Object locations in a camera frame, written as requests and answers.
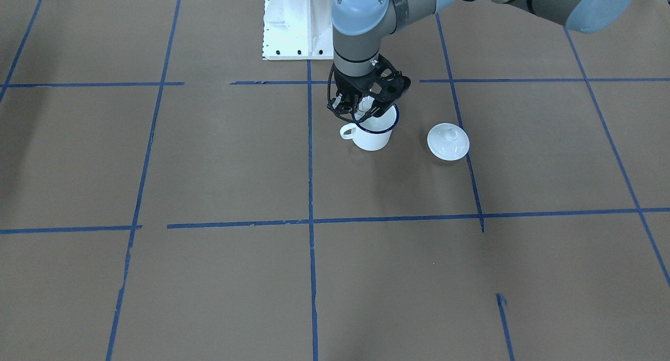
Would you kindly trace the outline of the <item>white enamel mug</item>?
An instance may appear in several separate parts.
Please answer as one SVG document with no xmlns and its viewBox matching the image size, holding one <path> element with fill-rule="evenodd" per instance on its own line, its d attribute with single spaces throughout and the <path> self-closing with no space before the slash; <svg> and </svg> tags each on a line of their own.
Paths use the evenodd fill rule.
<svg viewBox="0 0 670 361">
<path fill-rule="evenodd" d="M 371 116 L 361 123 L 347 123 L 340 128 L 340 136 L 353 141 L 362 150 L 378 151 L 388 144 L 399 116 L 399 108 L 394 104 L 380 117 Z"/>
</svg>

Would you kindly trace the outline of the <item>white ceramic lid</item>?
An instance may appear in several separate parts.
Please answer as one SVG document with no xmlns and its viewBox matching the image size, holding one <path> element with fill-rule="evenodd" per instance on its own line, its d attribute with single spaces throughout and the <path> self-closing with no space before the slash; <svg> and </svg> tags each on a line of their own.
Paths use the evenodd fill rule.
<svg viewBox="0 0 670 361">
<path fill-rule="evenodd" d="M 457 161 L 464 158 L 471 148 L 467 133 L 453 123 L 438 123 L 427 135 L 427 144 L 431 153 L 444 161 Z"/>
</svg>

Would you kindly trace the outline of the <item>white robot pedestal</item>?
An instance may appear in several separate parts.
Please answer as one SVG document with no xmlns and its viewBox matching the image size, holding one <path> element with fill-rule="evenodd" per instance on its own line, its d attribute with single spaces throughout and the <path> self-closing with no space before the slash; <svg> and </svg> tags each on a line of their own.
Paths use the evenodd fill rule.
<svg viewBox="0 0 670 361">
<path fill-rule="evenodd" d="M 262 58 L 333 59 L 332 0 L 264 0 Z"/>
</svg>

